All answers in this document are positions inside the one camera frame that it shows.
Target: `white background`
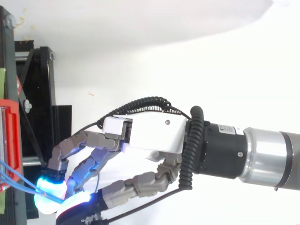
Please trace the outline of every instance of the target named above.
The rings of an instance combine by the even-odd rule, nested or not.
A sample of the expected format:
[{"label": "white background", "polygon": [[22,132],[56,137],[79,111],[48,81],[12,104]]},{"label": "white background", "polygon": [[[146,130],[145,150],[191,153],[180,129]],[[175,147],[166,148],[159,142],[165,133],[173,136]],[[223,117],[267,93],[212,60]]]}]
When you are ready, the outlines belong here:
[{"label": "white background", "polygon": [[[73,106],[73,132],[131,100],[163,96],[186,112],[200,105],[214,123],[300,133],[299,1],[0,3],[16,16],[16,40],[33,39],[56,53],[56,103]],[[83,158],[72,158],[68,174]],[[155,168],[119,155],[101,172],[101,186]],[[204,175],[195,175],[193,186],[113,224],[300,224],[300,192]],[[150,199],[132,199],[103,217]],[[28,224],[53,225],[55,216]]]}]

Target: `black metal frame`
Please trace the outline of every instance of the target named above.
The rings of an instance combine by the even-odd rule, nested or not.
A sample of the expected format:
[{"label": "black metal frame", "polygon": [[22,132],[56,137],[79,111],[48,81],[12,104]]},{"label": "black metal frame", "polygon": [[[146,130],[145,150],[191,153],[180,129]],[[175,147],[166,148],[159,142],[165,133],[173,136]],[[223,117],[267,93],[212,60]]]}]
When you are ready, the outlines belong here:
[{"label": "black metal frame", "polygon": [[[6,69],[4,98],[18,102],[14,31],[6,27],[3,22],[8,15],[10,13],[0,6],[0,68]],[[0,215],[0,224],[26,225],[25,207],[24,192],[12,188],[7,189],[5,213]]]},{"label": "black metal frame", "polygon": [[[7,15],[9,12],[0,6],[1,21]],[[19,102],[20,106],[22,156],[38,156],[41,163],[40,166],[24,167],[24,176],[36,182],[53,147],[71,136],[72,106],[55,105],[53,52],[49,47],[34,49],[33,41],[15,42],[13,30],[2,22],[0,46],[0,68],[6,68],[5,98]],[[15,52],[29,53],[26,60],[16,62]],[[17,77],[21,84],[19,92]],[[24,107],[26,99],[32,104],[29,113]],[[7,215],[0,215],[1,225],[25,225],[27,219],[38,218],[32,195],[26,194],[25,201],[23,192],[9,188],[6,196]]]}]

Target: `coiled cable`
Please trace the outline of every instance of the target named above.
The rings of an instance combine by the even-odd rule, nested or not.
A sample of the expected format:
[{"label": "coiled cable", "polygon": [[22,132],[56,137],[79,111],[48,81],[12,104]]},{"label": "coiled cable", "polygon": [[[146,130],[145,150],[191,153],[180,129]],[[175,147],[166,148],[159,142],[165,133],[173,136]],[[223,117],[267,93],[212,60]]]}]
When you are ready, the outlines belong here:
[{"label": "coiled cable", "polygon": [[162,109],[165,109],[167,106],[171,106],[171,103],[163,97],[144,97],[144,98],[129,102],[129,103],[109,112],[108,114],[106,114],[104,117],[102,117],[101,119],[99,119],[97,121],[97,127],[99,129],[102,129],[103,122],[106,117],[113,116],[113,115],[128,114],[131,110],[139,109],[139,108],[147,107],[147,106],[159,106]]},{"label": "coiled cable", "polygon": [[187,136],[187,142],[182,152],[182,162],[179,175],[179,188],[183,190],[192,190],[192,176],[194,161],[197,151],[201,152],[204,133],[203,110],[199,106],[191,109],[190,131]]}]

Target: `led light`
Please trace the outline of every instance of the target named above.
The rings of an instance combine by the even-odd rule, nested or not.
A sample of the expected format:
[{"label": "led light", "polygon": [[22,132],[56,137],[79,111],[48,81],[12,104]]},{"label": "led light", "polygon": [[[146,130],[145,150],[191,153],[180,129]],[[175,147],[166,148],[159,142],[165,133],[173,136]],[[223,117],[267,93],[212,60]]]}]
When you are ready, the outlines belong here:
[{"label": "led light", "polygon": [[[44,177],[40,177],[37,180],[37,187],[61,199],[65,198],[67,191],[67,184],[65,181],[61,184],[53,184],[45,180]],[[34,203],[37,209],[44,214],[55,213],[60,207],[59,203],[53,202],[40,195],[34,195]]]},{"label": "led light", "polygon": [[56,213],[56,218],[63,213],[64,211],[79,205],[81,203],[86,203],[90,201],[90,194],[87,192],[78,192],[76,195],[73,195],[66,199],[60,206],[59,210]]}]

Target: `sticker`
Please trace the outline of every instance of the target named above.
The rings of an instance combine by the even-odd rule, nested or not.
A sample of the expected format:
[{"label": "sticker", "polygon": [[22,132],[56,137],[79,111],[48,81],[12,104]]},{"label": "sticker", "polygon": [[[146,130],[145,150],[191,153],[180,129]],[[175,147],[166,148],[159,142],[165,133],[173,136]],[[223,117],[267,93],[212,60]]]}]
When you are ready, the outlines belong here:
[{"label": "sticker", "polygon": [[223,134],[229,134],[229,135],[235,135],[235,129],[234,127],[231,126],[226,126],[226,125],[217,125],[219,127],[219,132]]},{"label": "sticker", "polygon": [[244,135],[244,132],[241,129],[239,129],[238,127],[235,127],[234,129],[235,129],[235,132],[237,135]]}]

